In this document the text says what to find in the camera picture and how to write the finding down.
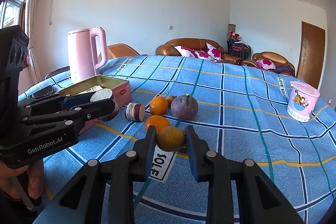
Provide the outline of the left hand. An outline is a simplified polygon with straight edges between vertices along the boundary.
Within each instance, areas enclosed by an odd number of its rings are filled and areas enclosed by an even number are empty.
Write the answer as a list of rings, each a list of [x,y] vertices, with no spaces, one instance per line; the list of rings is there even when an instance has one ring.
[[[35,200],[45,192],[43,160],[18,169],[11,169],[1,161],[1,193],[18,200],[24,190]]]

